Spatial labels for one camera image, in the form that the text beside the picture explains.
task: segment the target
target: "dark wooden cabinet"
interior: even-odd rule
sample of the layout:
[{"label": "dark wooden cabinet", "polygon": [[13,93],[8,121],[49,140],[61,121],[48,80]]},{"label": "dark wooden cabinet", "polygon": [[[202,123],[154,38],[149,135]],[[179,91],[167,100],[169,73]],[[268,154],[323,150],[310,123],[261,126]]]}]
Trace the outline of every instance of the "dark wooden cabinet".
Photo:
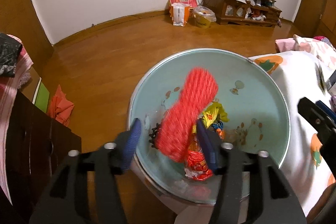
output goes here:
[{"label": "dark wooden cabinet", "polygon": [[81,138],[17,93],[6,138],[6,172],[14,209],[28,221],[52,173]]}]

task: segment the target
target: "pink blanket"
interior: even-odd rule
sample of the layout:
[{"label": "pink blanket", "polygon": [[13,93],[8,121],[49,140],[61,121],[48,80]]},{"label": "pink blanket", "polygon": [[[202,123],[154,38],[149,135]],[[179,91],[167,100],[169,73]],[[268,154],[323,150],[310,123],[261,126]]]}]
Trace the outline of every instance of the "pink blanket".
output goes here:
[{"label": "pink blanket", "polygon": [[[9,36],[22,43],[19,38],[12,35]],[[0,186],[10,202],[11,197],[9,195],[6,177],[6,135],[17,87],[21,77],[30,69],[32,64],[33,62],[26,52],[26,49],[22,47],[17,60],[15,77],[8,78],[0,76]]]}]

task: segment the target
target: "red knitted object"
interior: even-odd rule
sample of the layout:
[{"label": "red knitted object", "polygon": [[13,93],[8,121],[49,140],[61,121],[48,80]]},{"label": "red knitted object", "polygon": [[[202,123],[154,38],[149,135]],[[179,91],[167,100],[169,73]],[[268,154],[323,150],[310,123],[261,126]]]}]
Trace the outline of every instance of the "red knitted object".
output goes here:
[{"label": "red knitted object", "polygon": [[188,150],[192,126],[218,91],[215,78],[203,68],[192,69],[186,77],[178,100],[165,115],[155,146],[176,162],[182,162]]}]

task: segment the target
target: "silver bolt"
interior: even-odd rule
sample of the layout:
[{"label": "silver bolt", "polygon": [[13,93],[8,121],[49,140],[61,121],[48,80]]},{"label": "silver bolt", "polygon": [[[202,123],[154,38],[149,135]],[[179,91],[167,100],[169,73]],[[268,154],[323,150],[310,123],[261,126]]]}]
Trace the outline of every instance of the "silver bolt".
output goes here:
[{"label": "silver bolt", "polygon": [[258,155],[259,155],[259,157],[267,158],[269,156],[269,153],[266,150],[260,150],[258,152]]},{"label": "silver bolt", "polygon": [[116,146],[117,146],[116,143],[106,143],[106,144],[104,144],[105,149],[115,149]]},{"label": "silver bolt", "polygon": [[222,143],[221,146],[222,146],[223,149],[232,149],[233,148],[232,143]]},{"label": "silver bolt", "polygon": [[79,151],[78,150],[70,150],[68,152],[68,156],[70,156],[70,157],[76,157],[78,155],[79,155]]}]

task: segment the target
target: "yellow bucket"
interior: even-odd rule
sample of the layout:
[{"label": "yellow bucket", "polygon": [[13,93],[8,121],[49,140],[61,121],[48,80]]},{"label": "yellow bucket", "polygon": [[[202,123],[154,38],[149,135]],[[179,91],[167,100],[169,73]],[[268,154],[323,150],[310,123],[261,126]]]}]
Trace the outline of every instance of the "yellow bucket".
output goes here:
[{"label": "yellow bucket", "polygon": [[203,29],[207,29],[210,27],[210,21],[207,20],[204,16],[200,15],[200,14],[196,14],[196,26],[203,28]]}]

